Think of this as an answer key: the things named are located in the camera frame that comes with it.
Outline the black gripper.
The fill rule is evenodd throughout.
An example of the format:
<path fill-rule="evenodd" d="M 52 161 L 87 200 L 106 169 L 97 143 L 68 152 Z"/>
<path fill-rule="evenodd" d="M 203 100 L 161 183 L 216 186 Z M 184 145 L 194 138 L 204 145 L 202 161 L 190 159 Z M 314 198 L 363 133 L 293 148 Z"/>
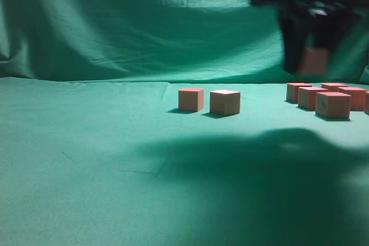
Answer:
<path fill-rule="evenodd" d="M 293 3 L 322 3 L 338 5 L 350 9 L 368 9 L 368 0 L 250 0 L 251 6 L 277 6 Z M 351 30 L 350 13 L 346 10 L 318 12 L 314 27 L 315 48 L 334 52 Z M 281 29 L 284 49 L 283 69 L 287 73 L 297 73 L 302 64 L 307 38 L 312 29 L 312 16 L 306 11 L 296 13 L 289 9 L 278 11 L 278 23 Z"/>

